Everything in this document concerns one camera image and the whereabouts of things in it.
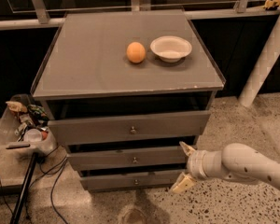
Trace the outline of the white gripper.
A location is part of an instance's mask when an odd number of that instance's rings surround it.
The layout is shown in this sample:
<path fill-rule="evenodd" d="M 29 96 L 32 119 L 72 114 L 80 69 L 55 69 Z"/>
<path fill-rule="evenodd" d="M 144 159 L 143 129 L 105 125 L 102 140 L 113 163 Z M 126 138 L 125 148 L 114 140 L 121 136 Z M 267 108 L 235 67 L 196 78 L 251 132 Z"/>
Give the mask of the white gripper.
<path fill-rule="evenodd" d="M 205 180 L 207 175 L 203 169 L 204 150 L 196 150 L 183 141 L 179 142 L 184 153 L 189 157 L 187 170 L 189 174 L 181 173 L 176 182 L 171 186 L 170 191 L 175 194 L 182 193 L 196 185 L 198 180 Z"/>

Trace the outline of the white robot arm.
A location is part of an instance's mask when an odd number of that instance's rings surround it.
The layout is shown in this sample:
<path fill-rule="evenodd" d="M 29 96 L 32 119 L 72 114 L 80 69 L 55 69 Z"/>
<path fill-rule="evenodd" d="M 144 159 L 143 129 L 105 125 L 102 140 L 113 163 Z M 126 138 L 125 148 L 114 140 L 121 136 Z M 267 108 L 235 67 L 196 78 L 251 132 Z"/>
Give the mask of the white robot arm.
<path fill-rule="evenodd" d="M 280 162 L 273 161 L 254 148 L 232 143 L 220 151 L 195 150 L 180 142 L 188 157 L 186 170 L 171 186 L 173 193 L 182 193 L 198 181 L 217 178 L 247 185 L 262 181 L 280 190 Z"/>

